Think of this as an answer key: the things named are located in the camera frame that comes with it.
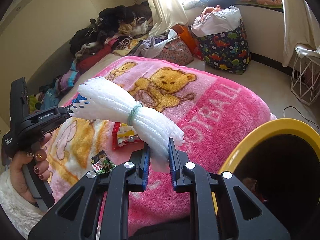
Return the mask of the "white fleece sleeve forearm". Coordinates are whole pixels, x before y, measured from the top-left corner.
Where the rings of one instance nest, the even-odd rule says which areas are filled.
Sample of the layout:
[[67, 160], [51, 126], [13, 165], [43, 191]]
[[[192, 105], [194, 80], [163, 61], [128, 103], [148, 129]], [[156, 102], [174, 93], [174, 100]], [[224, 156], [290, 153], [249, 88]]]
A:
[[9, 170], [1, 174], [0, 187], [0, 201], [4, 212], [17, 231], [27, 239], [31, 229], [46, 213], [16, 192], [10, 180]]

